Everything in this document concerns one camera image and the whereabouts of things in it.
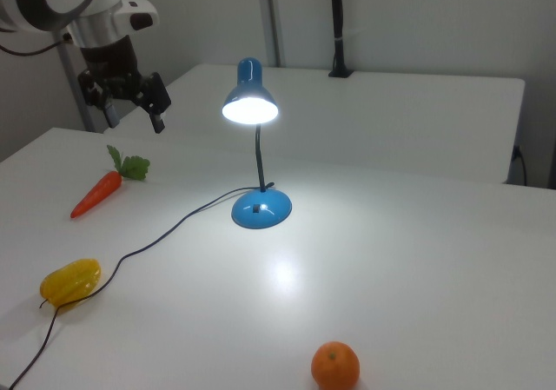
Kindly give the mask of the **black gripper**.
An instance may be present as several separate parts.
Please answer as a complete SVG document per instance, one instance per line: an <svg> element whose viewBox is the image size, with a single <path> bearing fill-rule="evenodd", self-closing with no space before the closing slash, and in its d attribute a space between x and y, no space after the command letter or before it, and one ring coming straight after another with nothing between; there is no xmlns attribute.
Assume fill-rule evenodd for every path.
<svg viewBox="0 0 556 390"><path fill-rule="evenodd" d="M102 47L81 48L80 51L87 66L77 77L83 100L103 112L111 129L119 124L119 116L111 101L115 98L136 101L136 106L148 113L155 133L164 131L162 115L171 105L169 93L157 72L147 77L139 72L129 36Z"/></svg>

